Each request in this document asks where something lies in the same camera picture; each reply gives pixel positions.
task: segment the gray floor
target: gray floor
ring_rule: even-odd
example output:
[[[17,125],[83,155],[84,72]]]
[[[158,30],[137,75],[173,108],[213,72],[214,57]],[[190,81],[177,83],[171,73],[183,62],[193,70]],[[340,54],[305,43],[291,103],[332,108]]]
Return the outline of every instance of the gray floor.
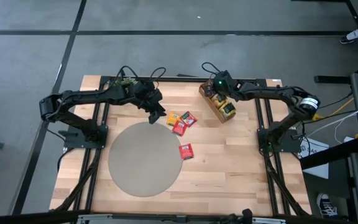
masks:
[[[358,1],[352,1],[358,12]],[[0,29],[70,30],[80,0],[0,0]],[[80,30],[352,30],[356,27],[343,3],[291,2],[289,0],[207,1],[88,1]],[[348,75],[358,68],[358,42],[341,46],[339,37],[253,36],[77,36],[61,90],[77,90],[83,75],[115,75],[129,65],[139,75],[159,67],[167,75],[209,76],[200,65],[213,62],[238,78],[280,78],[317,94],[322,104],[348,94],[348,86],[317,85],[314,75]],[[50,93],[67,36],[0,36],[0,215],[9,207],[34,140],[40,118],[38,101]],[[325,108],[321,114],[335,109]],[[338,136],[358,133],[349,119]],[[322,124],[307,127],[307,132]],[[52,129],[64,128],[54,124]],[[337,144],[333,128],[312,137]],[[57,175],[62,142],[47,135],[30,186],[24,212],[47,211]],[[343,164],[331,166],[331,180],[341,180]],[[311,202],[319,185],[330,184],[306,176]]]

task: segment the wire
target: wire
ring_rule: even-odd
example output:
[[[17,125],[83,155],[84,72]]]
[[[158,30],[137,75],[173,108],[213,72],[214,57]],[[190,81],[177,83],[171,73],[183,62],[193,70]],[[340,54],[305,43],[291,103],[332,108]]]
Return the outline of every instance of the wire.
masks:
[[[327,118],[332,118],[332,117],[335,117],[335,116],[339,116],[339,115],[343,115],[343,114],[348,114],[348,113],[353,113],[353,112],[356,112],[356,110],[351,110],[351,111],[346,111],[346,112],[342,112],[342,113],[337,113],[337,114],[334,114],[334,115],[329,115],[329,116],[320,118],[320,119],[318,119],[318,120],[316,120],[316,121],[305,122],[305,124],[311,124],[311,123],[315,123],[315,122],[322,121],[322,120],[327,119]]]
[[[65,140],[63,137],[61,137],[59,134],[57,134],[57,133],[55,133],[55,132],[49,130],[48,127],[47,127],[47,125],[48,125],[48,123],[45,124],[45,128],[47,129],[47,131],[48,131],[50,134],[52,134],[52,135],[54,135],[54,136],[60,138],[61,140],[63,140],[63,142],[66,141],[66,140]]]
[[[335,141],[337,141],[339,144],[342,144],[342,142],[336,138],[336,130],[337,130],[338,127],[343,123],[343,121],[344,121],[344,120],[342,120],[341,122],[339,122],[339,124],[335,127],[335,131],[334,131],[334,139],[335,139]]]
[[[330,115],[334,115],[336,113],[338,113],[339,111],[341,111],[345,106],[347,106],[349,103],[351,103],[353,101],[353,98],[351,98],[349,101],[347,101],[345,104],[343,104],[340,108],[338,108],[336,111],[334,111],[332,114]]]
[[[310,137],[311,135],[317,133],[318,131],[320,131],[320,130],[322,130],[322,129],[324,129],[324,128],[327,128],[328,126],[331,126],[331,125],[333,125],[333,124],[336,124],[336,123],[338,123],[338,122],[341,122],[341,121],[343,121],[343,120],[345,120],[345,119],[347,119],[347,118],[350,118],[351,116],[354,116],[354,115],[356,115],[357,113],[358,113],[358,110],[357,110],[356,112],[351,113],[350,115],[347,115],[347,116],[344,117],[344,118],[341,118],[341,119],[339,119],[339,120],[337,120],[337,121],[333,121],[333,122],[331,122],[331,123],[329,123],[329,124],[326,124],[326,125],[324,125],[323,127],[318,128],[317,130],[313,131],[313,132],[312,132],[311,134],[309,134],[307,137]]]
[[[209,80],[208,80],[208,81],[209,81],[210,83],[211,83],[211,78],[212,78],[213,75],[216,75],[216,74],[215,74],[215,73],[211,73],[211,75],[209,76]]]
[[[310,147],[310,142],[309,139],[306,137],[306,132],[305,132],[305,123],[303,121],[301,121],[302,124],[302,137],[300,138],[300,143],[302,143],[303,139],[306,139],[306,141],[308,142],[308,156],[310,156],[310,151],[311,151],[311,147]]]
[[[155,78],[155,79],[161,78],[161,76],[162,76],[163,74],[165,74],[165,72],[167,71],[167,69],[166,69],[165,67],[156,68],[156,69],[152,72],[150,78],[153,77],[153,75],[154,75],[154,73],[155,73],[156,71],[161,70],[161,69],[163,69],[164,71],[161,73],[161,75],[159,75],[159,76],[158,76],[157,78]]]
[[[68,148],[67,151],[65,151],[60,157],[59,160],[57,161],[57,172],[59,172],[60,170],[60,162],[62,161],[63,157],[65,157],[66,154],[68,154],[69,152],[71,152],[74,148]]]
[[[202,65],[201,65],[201,68],[203,68],[203,70],[204,71],[206,71],[206,72],[209,72],[209,73],[212,73],[212,74],[217,74],[217,72],[212,72],[212,71],[209,71],[208,69],[206,69],[205,67],[204,67],[204,65],[210,65],[210,66],[212,66],[213,68],[215,68],[215,70],[217,71],[217,72],[221,72],[218,68],[216,68],[216,66],[215,65],[213,65],[211,62],[204,62]]]
[[[124,65],[118,70],[118,73],[117,73],[115,79],[110,83],[109,87],[107,89],[103,90],[102,93],[104,93],[105,91],[109,90],[112,87],[112,85],[116,82],[116,80],[118,79],[118,76],[120,74],[121,74],[121,78],[124,78],[124,74],[122,73],[124,71],[124,68],[128,68],[135,75],[135,77],[137,79],[139,79],[136,72],[130,66]]]
[[[331,105],[334,105],[334,104],[337,104],[337,103],[341,102],[342,100],[345,100],[346,98],[348,98],[348,97],[351,96],[352,94],[353,94],[353,91],[351,90],[351,92],[350,92],[347,96],[345,96],[344,98],[342,98],[342,99],[340,99],[340,100],[337,100],[337,101],[335,101],[334,103],[329,103],[329,104],[327,104],[327,105],[325,105],[325,106],[320,106],[319,109],[325,108],[325,107],[327,107],[327,106],[331,106]]]
[[[262,152],[261,149],[259,149],[259,154],[261,154],[262,156],[265,156],[265,155],[263,154],[263,152]]]
[[[161,76],[163,76],[163,75],[165,74],[165,72],[167,71],[167,69],[164,68],[164,67],[156,68],[156,69],[152,72],[152,74],[151,74],[151,76],[150,76],[150,79],[151,79],[151,78],[153,77],[154,73],[155,73],[156,71],[158,71],[158,70],[161,70],[161,69],[163,69],[163,72],[161,73],[161,75],[159,75],[157,78],[155,78],[155,79],[153,80],[153,82],[157,82],[157,87],[155,87],[155,88],[158,88],[158,86],[160,85],[160,83],[158,82],[158,79],[161,78]]]

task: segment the white cable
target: white cable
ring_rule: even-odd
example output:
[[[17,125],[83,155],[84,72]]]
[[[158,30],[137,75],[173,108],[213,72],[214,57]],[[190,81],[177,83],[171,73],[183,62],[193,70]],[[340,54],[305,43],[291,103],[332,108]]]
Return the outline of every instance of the white cable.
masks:
[[[342,144],[342,142],[336,138],[336,130],[337,130],[337,128],[342,124],[342,122],[344,122],[344,121],[345,121],[345,120],[342,120],[342,121],[339,122],[339,124],[335,127],[334,138],[335,138],[335,140],[336,140],[339,144]]]
[[[333,125],[333,124],[336,124],[336,123],[338,123],[338,122],[341,122],[341,121],[343,121],[343,120],[345,120],[345,119],[347,119],[347,118],[350,118],[351,116],[354,116],[354,115],[356,115],[357,113],[358,113],[358,111],[353,112],[353,113],[347,115],[347,116],[344,117],[344,118],[341,118],[341,119],[339,119],[339,120],[337,120],[337,121],[334,121],[334,122],[331,122],[331,123],[329,123],[329,124],[326,124],[326,125],[324,125],[323,127],[318,128],[316,131],[313,131],[312,133],[310,133],[309,135],[307,135],[307,137],[310,137],[311,135],[316,134],[318,131],[320,131],[320,130],[322,130],[322,129],[324,129],[324,128],[327,128],[328,126],[331,126],[331,125]]]

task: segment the yellow box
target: yellow box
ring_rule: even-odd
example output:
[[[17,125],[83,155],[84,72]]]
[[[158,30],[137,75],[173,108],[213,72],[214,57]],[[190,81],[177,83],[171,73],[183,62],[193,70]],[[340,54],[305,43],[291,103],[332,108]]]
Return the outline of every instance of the yellow box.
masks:
[[[180,116],[175,114],[174,112],[171,112],[167,119],[167,125],[174,126],[177,120],[180,119]]]

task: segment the yellow cable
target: yellow cable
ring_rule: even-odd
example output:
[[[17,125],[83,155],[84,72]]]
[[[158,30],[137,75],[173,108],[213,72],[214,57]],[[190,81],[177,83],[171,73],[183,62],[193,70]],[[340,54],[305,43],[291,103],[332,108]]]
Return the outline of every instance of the yellow cable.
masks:
[[[332,114],[330,114],[330,116],[331,116],[331,115],[334,115],[334,114],[336,114],[336,113],[338,113],[338,112],[340,112],[345,106],[347,106],[349,103],[351,103],[352,100],[353,100],[353,98],[351,98],[348,102],[346,102],[346,103],[343,104],[340,108],[338,108],[336,111],[334,111]],[[319,114],[315,114],[311,120],[312,120],[312,121],[317,121],[317,120],[319,120],[319,119],[321,119],[321,118],[325,118],[325,117],[324,117],[324,116],[321,116],[321,115],[319,115]]]
[[[349,103],[351,103],[351,101],[353,101],[353,98],[351,98],[348,102],[346,102],[344,105],[342,105],[338,110],[336,110],[335,112],[333,112],[332,114],[330,114],[330,116],[331,115],[334,115],[334,114],[336,114],[336,113],[338,113],[338,112],[340,112],[340,110],[341,109],[343,109],[346,105],[348,105]]]

